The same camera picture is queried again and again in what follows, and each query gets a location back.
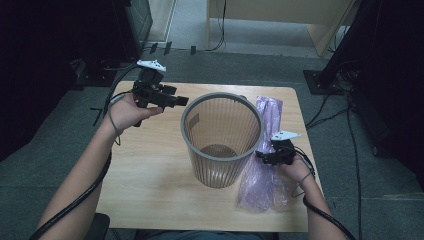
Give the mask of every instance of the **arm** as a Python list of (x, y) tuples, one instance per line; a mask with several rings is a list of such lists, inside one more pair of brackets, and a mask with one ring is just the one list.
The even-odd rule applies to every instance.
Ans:
[[(118, 134), (122, 134), (126, 128), (133, 126), (139, 120), (161, 113), (162, 109), (138, 108), (132, 94), (126, 94), (112, 106), (110, 111)], [(106, 116), (83, 154), (50, 200), (38, 228), (74, 201), (95, 181), (107, 161), (116, 137), (116, 130), (110, 118)], [(84, 239), (94, 217), (100, 189), (101, 185), (78, 207), (48, 230), (42, 239)]]
[[(304, 164), (301, 157), (295, 156), (292, 165), (280, 165), (293, 180), (300, 183), (300, 188), (305, 192), (306, 200), (313, 206), (321, 209), (325, 213), (331, 215), (331, 211), (321, 193), (321, 189), (315, 182), (314, 177), (309, 174), (308, 167)], [(308, 232), (309, 239), (345, 239), (340, 229), (331, 222), (316, 214), (308, 208)]]

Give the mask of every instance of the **wooden table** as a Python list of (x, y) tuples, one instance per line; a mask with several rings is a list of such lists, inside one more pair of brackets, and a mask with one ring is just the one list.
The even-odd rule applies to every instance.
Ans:
[(289, 22), (307, 24), (309, 35), (319, 56), (350, 13), (355, 0), (208, 0), (206, 13), (206, 47), (209, 48), (210, 18)]
[[(117, 92), (131, 89), (121, 82)], [(292, 88), (235, 85), (164, 83), (190, 98), (210, 92), (246, 96), (254, 105), (257, 96), (283, 100), (281, 129), (301, 133), (293, 139), (315, 165), (296, 92)], [(250, 213), (236, 207), (240, 178), (224, 189), (209, 188), (194, 176), (180, 121), (185, 107), (166, 108), (161, 115), (129, 128), (122, 145), (113, 147), (97, 212), (111, 218), (112, 228), (306, 232), (307, 215), (302, 197), (282, 212)]]

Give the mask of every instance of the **trash can rim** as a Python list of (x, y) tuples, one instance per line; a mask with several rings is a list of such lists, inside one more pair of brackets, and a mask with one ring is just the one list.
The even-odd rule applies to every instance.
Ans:
[[(258, 140), (256, 141), (255, 145), (253, 145), (251, 148), (249, 148), (246, 152), (244, 152), (241, 155), (238, 155), (238, 156), (235, 156), (235, 157), (228, 157), (228, 158), (219, 158), (219, 157), (214, 157), (214, 156), (205, 154), (205, 153), (201, 152), (200, 150), (198, 150), (196, 147), (194, 147), (193, 144), (191, 144), (191, 142), (188, 140), (188, 138), (187, 138), (187, 136), (184, 132), (184, 128), (185, 128), (184, 119), (187, 116), (187, 114), (198, 104), (200, 104), (200, 103), (202, 103), (206, 100), (214, 99), (214, 98), (227, 98), (227, 99), (232, 99), (232, 100), (235, 100), (237, 102), (242, 103), (243, 105), (245, 105), (247, 108), (249, 108), (254, 113), (256, 119), (259, 122), (260, 133), (259, 133)], [(264, 122), (263, 122), (262, 115), (259, 113), (258, 109), (249, 100), (247, 100), (247, 98), (245, 98), (244, 96), (236, 95), (236, 94), (233, 94), (233, 93), (227, 93), (227, 92), (213, 92), (213, 93), (208, 93), (208, 94), (199, 96), (198, 98), (193, 100), (184, 109), (184, 112), (181, 116), (181, 127), (180, 128), (181, 128), (181, 134), (183, 136), (184, 141), (189, 146), (189, 148), (191, 150), (193, 150), (195, 153), (197, 153), (198, 155), (200, 155), (201, 157), (206, 158), (206, 159), (211, 159), (211, 160), (220, 161), (220, 162), (229, 162), (229, 161), (244, 159), (248, 155), (252, 154), (252, 152), (258, 147), (259, 143), (262, 141), (263, 132), (264, 132)]]

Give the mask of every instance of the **left hand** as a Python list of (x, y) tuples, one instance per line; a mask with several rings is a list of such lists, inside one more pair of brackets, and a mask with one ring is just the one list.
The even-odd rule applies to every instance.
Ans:
[[(109, 111), (111, 111), (110, 114), (118, 133), (121, 135), (125, 129), (140, 120), (162, 113), (163, 109), (161, 107), (139, 108), (134, 102), (133, 94), (126, 93), (123, 98), (111, 106)], [(110, 121), (108, 114), (105, 116), (105, 120)]]

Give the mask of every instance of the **right hand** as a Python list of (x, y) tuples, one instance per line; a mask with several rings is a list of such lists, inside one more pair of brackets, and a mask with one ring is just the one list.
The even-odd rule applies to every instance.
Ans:
[(309, 168), (303, 162), (302, 157), (297, 154), (294, 156), (293, 163), (291, 165), (281, 164), (278, 167), (296, 182), (302, 181), (306, 175), (311, 173)]

